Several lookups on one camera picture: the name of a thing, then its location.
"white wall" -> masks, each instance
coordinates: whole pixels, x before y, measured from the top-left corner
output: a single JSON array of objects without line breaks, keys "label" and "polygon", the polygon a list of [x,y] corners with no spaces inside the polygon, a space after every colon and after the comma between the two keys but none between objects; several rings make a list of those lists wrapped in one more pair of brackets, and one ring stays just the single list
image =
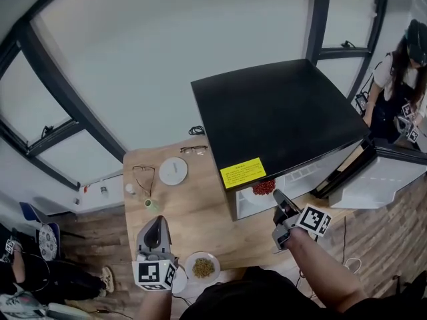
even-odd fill
[{"label": "white wall", "polygon": [[427,10],[423,10],[416,2],[412,3],[409,11],[409,20],[417,19],[422,23],[427,23]]},{"label": "white wall", "polygon": [[46,214],[73,210],[79,193],[54,180],[0,139],[0,197],[26,201]]},{"label": "white wall", "polygon": [[11,199],[0,191],[0,223],[11,230],[13,227],[21,230],[26,220],[16,200]]},{"label": "white wall", "polygon": [[128,150],[189,137],[190,83],[304,57],[308,0],[56,0],[34,24]]}]

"person's hand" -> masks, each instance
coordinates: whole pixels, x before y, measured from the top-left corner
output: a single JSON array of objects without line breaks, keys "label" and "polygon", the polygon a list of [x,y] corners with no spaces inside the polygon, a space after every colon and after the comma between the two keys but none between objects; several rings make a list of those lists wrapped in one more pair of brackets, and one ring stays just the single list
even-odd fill
[{"label": "person's hand", "polygon": [[308,235],[308,232],[305,229],[302,229],[301,227],[293,227],[290,229],[290,237],[285,242],[286,249],[292,248],[292,246],[298,245],[298,242],[300,242],[301,238],[304,238]]},{"label": "person's hand", "polygon": [[16,240],[16,239],[13,240],[12,242],[13,242],[13,250],[14,251],[22,252],[22,245],[21,245],[21,243],[18,242],[18,240]]},{"label": "person's hand", "polygon": [[25,264],[22,258],[21,250],[13,251],[12,271],[17,283],[25,282]]},{"label": "person's hand", "polygon": [[363,121],[368,125],[368,127],[370,127],[372,122],[372,115],[368,113],[365,114],[365,116],[363,116]]}]

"green cup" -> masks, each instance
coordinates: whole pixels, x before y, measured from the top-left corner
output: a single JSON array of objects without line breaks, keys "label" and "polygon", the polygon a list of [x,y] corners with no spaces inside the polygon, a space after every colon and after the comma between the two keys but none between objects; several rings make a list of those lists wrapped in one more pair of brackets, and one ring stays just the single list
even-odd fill
[{"label": "green cup", "polygon": [[159,205],[153,199],[150,199],[150,198],[146,199],[144,201],[144,205],[150,211],[153,211],[153,212],[159,212],[160,211]]}]

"sneaker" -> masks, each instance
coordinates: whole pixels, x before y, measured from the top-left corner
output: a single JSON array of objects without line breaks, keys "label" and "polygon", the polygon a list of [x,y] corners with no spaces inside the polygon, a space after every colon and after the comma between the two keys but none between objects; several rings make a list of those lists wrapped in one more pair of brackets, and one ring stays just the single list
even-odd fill
[{"label": "sneaker", "polygon": [[113,273],[111,272],[111,269],[109,267],[102,268],[101,281],[103,281],[105,283],[105,290],[108,293],[114,292]]}]

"cable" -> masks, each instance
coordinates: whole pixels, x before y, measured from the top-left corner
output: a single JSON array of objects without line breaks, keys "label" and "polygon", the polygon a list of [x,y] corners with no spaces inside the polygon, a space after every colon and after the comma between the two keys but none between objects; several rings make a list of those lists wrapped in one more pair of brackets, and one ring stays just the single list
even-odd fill
[{"label": "cable", "polygon": [[102,180],[105,181],[105,180],[108,180],[108,179],[113,179],[113,178],[119,177],[120,175],[123,175],[123,173],[119,173],[119,174],[113,175],[112,177],[108,177],[108,178],[105,178],[105,179],[102,179]]},{"label": "cable", "polygon": [[374,74],[374,72],[375,72],[375,70],[377,70],[377,68],[380,66],[380,64],[382,63],[382,61],[381,62],[379,62],[376,66],[375,66],[375,68],[374,68],[374,71],[373,72],[371,72],[371,74],[370,74],[370,76],[369,76],[369,78],[368,78],[368,80],[365,82],[365,84],[364,84],[364,86],[361,88],[361,92],[363,92],[363,89],[365,89],[365,86],[366,86],[366,84],[368,84],[368,82],[371,80],[371,78],[372,78],[372,76],[373,76],[373,74]]},{"label": "cable", "polygon": [[342,265],[346,258],[346,235],[347,235],[347,217],[344,217],[344,246],[342,247]]},{"label": "cable", "polygon": [[357,268],[357,269],[353,272],[353,274],[356,274],[356,273],[360,270],[360,268],[362,268],[362,260],[361,260],[361,259],[357,259],[357,258],[355,258],[355,257],[351,257],[351,258],[347,259],[347,261],[346,261],[346,263],[344,264],[344,266],[345,266],[348,270],[350,270],[350,267],[347,265],[347,263],[348,263],[348,261],[349,261],[349,260],[351,260],[351,259],[353,259],[353,260],[355,260],[355,261],[359,261],[359,263],[360,263],[359,268]]},{"label": "cable", "polygon": [[31,256],[37,257],[38,259],[42,260],[42,261],[44,262],[44,264],[46,264],[46,268],[47,268],[47,276],[48,276],[49,278],[47,279],[47,281],[46,281],[45,285],[44,285],[44,286],[42,286],[42,288],[36,289],[36,290],[34,290],[34,291],[29,291],[29,292],[30,292],[30,293],[35,293],[35,292],[37,292],[37,291],[40,291],[40,290],[42,290],[42,289],[46,288],[46,287],[47,287],[47,285],[48,285],[48,284],[49,284],[49,282],[50,282],[50,276],[51,276],[51,270],[49,269],[49,266],[48,266],[47,262],[46,262],[42,257],[37,256],[37,255],[34,255],[33,253],[26,253],[25,251],[20,251],[20,250],[16,250],[16,249],[14,249],[14,251],[18,251],[19,253],[24,253],[24,254],[26,254],[26,255],[31,255]]},{"label": "cable", "polygon": [[[26,253],[25,251],[20,251],[20,250],[16,250],[16,249],[14,249],[13,251],[17,251],[17,252],[19,252],[19,253],[24,253],[24,254],[26,254],[26,255],[31,255],[31,256],[37,257],[37,258],[39,258],[40,260],[42,260],[42,261],[46,264],[48,279],[46,280],[45,285],[44,285],[44,286],[42,286],[42,288],[36,289],[36,290],[34,290],[34,291],[28,291],[28,292],[30,292],[30,293],[36,293],[36,292],[38,292],[38,291],[40,291],[40,290],[42,290],[42,289],[46,288],[46,287],[47,287],[47,285],[48,285],[48,284],[49,284],[49,282],[50,282],[50,276],[51,276],[51,270],[49,269],[49,266],[48,266],[47,262],[46,262],[43,258],[41,258],[40,256],[34,255],[33,253]],[[24,294],[25,292],[27,292],[27,291],[26,291],[26,290],[22,290],[20,293],[18,293],[18,294],[16,294],[16,295],[12,296],[12,297],[10,297],[10,298],[8,298],[8,299],[6,300],[6,303],[9,303],[10,301],[12,301],[12,300],[14,300],[14,299],[16,299],[16,298],[20,297],[20,296],[21,296],[22,294]]]},{"label": "cable", "polygon": [[205,129],[201,125],[196,125],[195,127],[191,127],[188,133],[190,135],[206,135]]},{"label": "cable", "polygon": [[120,314],[122,317],[127,317],[128,319],[133,319],[133,317],[130,317],[126,314],[120,313],[120,312],[116,312],[116,311],[109,311],[107,309],[97,309],[96,311],[93,312],[87,312],[87,314],[92,314],[92,313],[98,313],[98,314],[109,314],[109,313],[116,313],[116,314]]},{"label": "cable", "polygon": [[186,304],[188,307],[192,305],[192,303],[191,303],[191,302],[189,302],[187,299],[184,299],[183,297],[175,296],[175,295],[172,295],[172,296],[173,296],[173,297],[176,297],[177,299],[182,299],[182,300],[184,300],[185,304]]},{"label": "cable", "polygon": [[45,136],[47,136],[51,131],[53,130],[53,126],[45,126],[43,128],[43,130],[41,131],[41,136],[40,139],[44,138]]},{"label": "cable", "polygon": [[354,46],[354,44],[351,41],[346,40],[344,43],[341,44],[342,47],[350,47],[350,45],[354,48],[356,48],[356,46]]}]

